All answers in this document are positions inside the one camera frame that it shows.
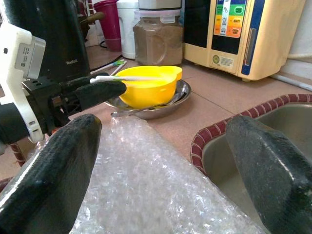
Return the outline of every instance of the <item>wall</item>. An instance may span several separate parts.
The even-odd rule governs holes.
[[[312,54],[311,12],[312,0],[306,0],[290,54]],[[312,79],[312,58],[300,60],[288,59],[286,64],[281,68],[281,71]]]

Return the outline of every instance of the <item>black foam padding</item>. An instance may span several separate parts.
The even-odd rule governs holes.
[[[83,115],[52,135],[0,194],[1,234],[67,234],[89,185],[102,124]]]
[[[263,224],[273,234],[311,234],[312,165],[306,156],[280,131],[250,117],[234,117],[226,138]]]

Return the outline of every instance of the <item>stainless steel plate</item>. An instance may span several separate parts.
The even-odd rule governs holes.
[[[174,102],[168,106],[159,107],[159,108],[153,109],[153,110],[141,111],[141,112],[135,113],[134,115],[139,117],[139,118],[142,118],[142,119],[153,119],[153,118],[165,117],[165,116],[171,114],[177,108],[179,108],[180,105],[183,102],[185,102],[185,100],[187,100],[189,98],[189,96],[191,94],[191,87],[184,80],[178,80],[178,82],[176,83],[175,93],[182,93],[183,94],[182,97],[178,101],[176,101],[176,102]],[[134,110],[133,108],[131,108],[127,104],[125,104],[119,97],[109,99],[106,102],[106,104],[109,106],[115,107],[117,110]]]

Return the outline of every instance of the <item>red tile edging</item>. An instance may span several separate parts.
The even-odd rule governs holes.
[[[247,111],[243,111],[237,115],[250,116],[252,118],[256,118],[270,111],[273,111],[281,106],[294,103],[312,103],[312,95],[311,94],[282,95],[273,100],[257,105]],[[202,150],[209,141],[225,134],[226,124],[235,116],[232,116],[218,123],[215,123],[209,127],[201,129],[194,137],[191,145],[191,162],[204,175],[206,175],[206,173],[202,162]]]

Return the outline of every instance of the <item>kitchen counter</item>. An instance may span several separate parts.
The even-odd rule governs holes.
[[[109,52],[99,46],[88,47],[87,52],[91,68],[108,63],[120,55],[119,52]],[[124,69],[133,66],[138,64],[128,60]],[[182,78],[192,87],[190,98],[171,115],[148,122],[188,160],[191,142],[200,129],[282,94],[311,94],[307,90],[272,78],[243,82],[233,75],[197,66],[188,61],[184,61],[181,67]],[[80,115],[92,113],[100,118],[103,124],[109,124],[110,113],[113,110],[112,107],[101,104]],[[0,156],[0,179],[15,175],[18,169],[16,159],[8,149],[5,155]]]

